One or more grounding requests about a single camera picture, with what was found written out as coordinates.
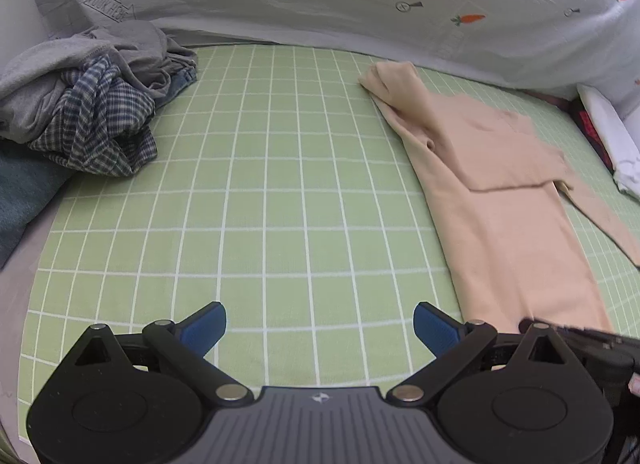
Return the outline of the beige long-sleeve top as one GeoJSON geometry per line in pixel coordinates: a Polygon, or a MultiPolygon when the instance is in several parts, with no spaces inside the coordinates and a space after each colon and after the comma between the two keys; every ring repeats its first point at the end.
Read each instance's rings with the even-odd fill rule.
{"type": "Polygon", "coordinates": [[[409,63],[374,63],[359,81],[404,144],[465,319],[507,333],[524,317],[612,331],[564,207],[574,205],[631,261],[638,239],[532,120],[434,93],[409,63]]]}

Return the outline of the green grid cutting mat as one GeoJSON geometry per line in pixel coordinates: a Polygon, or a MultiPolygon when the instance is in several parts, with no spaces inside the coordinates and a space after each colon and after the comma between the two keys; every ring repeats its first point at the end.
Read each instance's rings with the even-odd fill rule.
{"type": "Polygon", "coordinates": [[[247,386],[387,388],[430,353],[423,300],[459,305],[397,135],[359,86],[369,57],[218,46],[152,124],[131,179],[65,192],[26,312],[17,414],[85,329],[137,332],[218,300],[210,361],[247,386]]]}

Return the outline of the white folded garment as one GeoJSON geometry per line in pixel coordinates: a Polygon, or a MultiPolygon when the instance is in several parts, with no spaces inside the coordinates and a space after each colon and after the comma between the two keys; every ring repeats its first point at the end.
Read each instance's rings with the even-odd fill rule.
{"type": "Polygon", "coordinates": [[[613,166],[613,180],[622,193],[639,199],[639,150],[614,106],[596,88],[578,84],[582,105],[613,166]]]}

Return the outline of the blue denim garment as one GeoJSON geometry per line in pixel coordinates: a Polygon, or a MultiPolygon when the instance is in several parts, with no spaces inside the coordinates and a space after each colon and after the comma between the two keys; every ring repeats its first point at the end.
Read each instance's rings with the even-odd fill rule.
{"type": "Polygon", "coordinates": [[[21,242],[29,224],[73,175],[73,170],[55,164],[24,145],[1,140],[1,267],[21,242]]]}

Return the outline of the blue plaid shirt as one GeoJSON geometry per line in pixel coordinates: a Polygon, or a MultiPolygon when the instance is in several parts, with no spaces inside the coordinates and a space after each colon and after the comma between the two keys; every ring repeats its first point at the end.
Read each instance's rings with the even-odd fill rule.
{"type": "Polygon", "coordinates": [[[157,156],[150,129],[155,103],[106,56],[61,74],[52,118],[27,146],[50,161],[98,176],[127,178],[157,156]]]}

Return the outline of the red black garment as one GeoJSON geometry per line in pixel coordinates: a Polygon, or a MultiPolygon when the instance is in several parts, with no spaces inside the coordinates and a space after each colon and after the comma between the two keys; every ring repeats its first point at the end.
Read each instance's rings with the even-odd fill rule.
{"type": "Polygon", "coordinates": [[[608,155],[588,112],[584,108],[572,109],[570,111],[570,117],[572,117],[574,124],[580,132],[582,132],[582,135],[587,139],[592,149],[597,153],[606,169],[608,169],[608,172],[612,175],[614,173],[614,167],[611,157],[608,155]]]}

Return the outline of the grey sweatshirt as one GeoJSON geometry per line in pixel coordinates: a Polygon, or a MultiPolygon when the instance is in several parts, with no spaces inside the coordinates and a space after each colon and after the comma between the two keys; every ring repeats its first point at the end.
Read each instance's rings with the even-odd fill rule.
{"type": "Polygon", "coordinates": [[[70,76],[93,65],[113,67],[117,78],[158,100],[168,97],[178,72],[198,67],[198,59],[143,20],[41,42],[10,60],[1,72],[2,138],[25,144],[42,135],[63,92],[74,84],[70,76]]]}

